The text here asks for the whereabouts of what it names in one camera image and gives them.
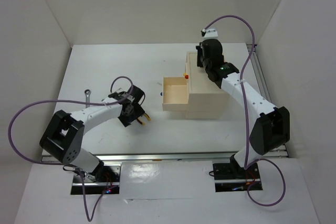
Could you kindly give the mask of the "silver wrench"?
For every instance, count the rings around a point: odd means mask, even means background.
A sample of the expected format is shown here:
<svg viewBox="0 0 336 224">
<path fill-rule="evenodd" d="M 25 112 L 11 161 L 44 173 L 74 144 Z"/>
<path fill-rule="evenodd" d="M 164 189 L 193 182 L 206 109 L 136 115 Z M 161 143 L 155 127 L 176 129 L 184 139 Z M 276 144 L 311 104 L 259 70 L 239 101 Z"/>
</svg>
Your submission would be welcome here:
<svg viewBox="0 0 336 224">
<path fill-rule="evenodd" d="M 91 95 L 91 90 L 90 89 L 86 89 L 84 91 L 85 94 L 85 108 L 90 107 L 90 95 Z"/>
</svg>

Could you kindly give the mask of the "beige blue-knob drawer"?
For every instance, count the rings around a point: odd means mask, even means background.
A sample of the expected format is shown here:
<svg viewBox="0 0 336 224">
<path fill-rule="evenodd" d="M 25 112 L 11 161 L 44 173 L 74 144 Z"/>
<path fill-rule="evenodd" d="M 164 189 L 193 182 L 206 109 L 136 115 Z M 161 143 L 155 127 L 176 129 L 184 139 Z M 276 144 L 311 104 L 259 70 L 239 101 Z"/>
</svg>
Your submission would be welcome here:
<svg viewBox="0 0 336 224">
<path fill-rule="evenodd" d="M 163 111 L 186 111 L 188 104 L 187 80 L 184 77 L 164 77 Z"/>
</svg>

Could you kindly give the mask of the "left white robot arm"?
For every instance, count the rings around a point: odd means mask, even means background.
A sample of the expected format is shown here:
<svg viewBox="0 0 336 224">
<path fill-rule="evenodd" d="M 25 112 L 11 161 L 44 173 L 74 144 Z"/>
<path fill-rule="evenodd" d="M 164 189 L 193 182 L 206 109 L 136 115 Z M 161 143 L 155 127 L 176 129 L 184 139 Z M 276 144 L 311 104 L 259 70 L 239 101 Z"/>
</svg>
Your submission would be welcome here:
<svg viewBox="0 0 336 224">
<path fill-rule="evenodd" d="M 123 126 L 133 121 L 142 123 L 140 117 L 150 119 L 141 107 L 145 98 L 143 90 L 134 86 L 128 91 L 118 89 L 102 100 L 102 106 L 89 106 L 80 111 L 57 111 L 51 118 L 39 145 L 64 166 L 78 168 L 91 181 L 104 178 L 110 170 L 104 162 L 82 148 L 84 135 L 94 127 L 117 118 Z"/>
</svg>

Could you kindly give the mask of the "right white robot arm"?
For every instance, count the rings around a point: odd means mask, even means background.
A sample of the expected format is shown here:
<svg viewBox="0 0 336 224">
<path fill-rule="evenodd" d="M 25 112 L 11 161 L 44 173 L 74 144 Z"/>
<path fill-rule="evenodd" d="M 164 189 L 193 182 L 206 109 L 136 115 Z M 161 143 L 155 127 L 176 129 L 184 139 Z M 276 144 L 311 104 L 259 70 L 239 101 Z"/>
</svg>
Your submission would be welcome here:
<svg viewBox="0 0 336 224">
<path fill-rule="evenodd" d="M 206 39 L 197 47 L 197 66 L 207 77 L 244 108 L 247 140 L 239 152 L 230 157 L 224 175 L 242 177 L 252 163 L 290 140 L 290 113 L 262 97 L 239 70 L 224 61 L 223 48 L 217 39 Z"/>
</svg>

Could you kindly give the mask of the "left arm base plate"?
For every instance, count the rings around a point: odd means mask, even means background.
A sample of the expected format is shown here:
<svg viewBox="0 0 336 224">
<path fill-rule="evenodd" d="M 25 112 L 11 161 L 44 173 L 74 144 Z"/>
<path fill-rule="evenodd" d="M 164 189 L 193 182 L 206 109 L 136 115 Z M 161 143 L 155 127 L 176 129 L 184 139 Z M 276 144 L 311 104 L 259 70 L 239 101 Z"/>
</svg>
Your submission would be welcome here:
<svg viewBox="0 0 336 224">
<path fill-rule="evenodd" d="M 119 194 L 121 164 L 104 165 L 96 176 L 73 165 L 63 166 L 63 170 L 73 173 L 71 195 L 82 195 L 82 185 L 85 187 L 86 195 L 99 195 L 103 191 L 107 195 Z"/>
</svg>

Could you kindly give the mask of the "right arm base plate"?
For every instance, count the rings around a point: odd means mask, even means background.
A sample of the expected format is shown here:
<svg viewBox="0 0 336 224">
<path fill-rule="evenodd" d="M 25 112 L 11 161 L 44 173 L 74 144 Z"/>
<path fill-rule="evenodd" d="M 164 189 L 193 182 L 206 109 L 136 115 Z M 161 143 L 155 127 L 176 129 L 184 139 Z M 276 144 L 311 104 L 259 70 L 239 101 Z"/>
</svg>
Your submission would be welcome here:
<svg viewBox="0 0 336 224">
<path fill-rule="evenodd" d="M 242 169 L 234 173 L 230 170 L 228 163 L 215 163 L 213 164 L 213 170 L 208 174 L 214 178 L 217 193 L 246 191 L 248 187 L 250 187 L 250 190 L 263 190 L 257 164 L 253 164 L 247 170 Z"/>
</svg>

